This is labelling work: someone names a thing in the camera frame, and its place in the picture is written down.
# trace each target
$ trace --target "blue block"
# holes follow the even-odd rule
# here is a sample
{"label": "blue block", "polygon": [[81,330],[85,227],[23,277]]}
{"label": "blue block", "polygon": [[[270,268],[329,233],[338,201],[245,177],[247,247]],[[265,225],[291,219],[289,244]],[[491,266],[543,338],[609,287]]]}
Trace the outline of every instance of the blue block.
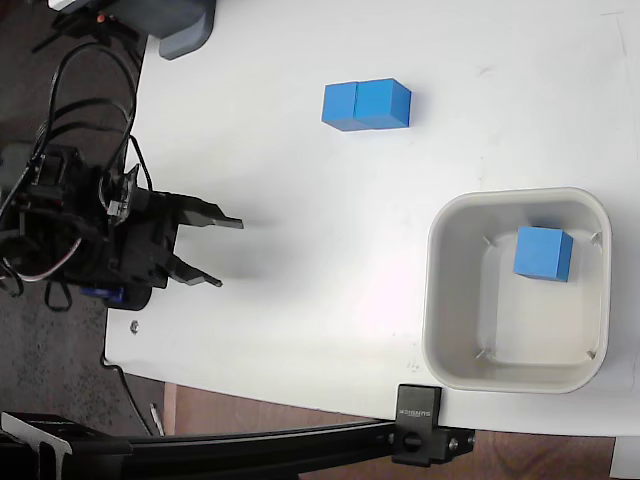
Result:
{"label": "blue block", "polygon": [[569,280],[573,238],[556,228],[520,227],[513,271],[525,277]]}
{"label": "blue block", "polygon": [[357,95],[357,82],[327,85],[324,89],[322,121],[343,132],[369,128],[354,118]]}
{"label": "blue block", "polygon": [[358,84],[355,118],[373,129],[409,126],[411,91],[393,78]]}

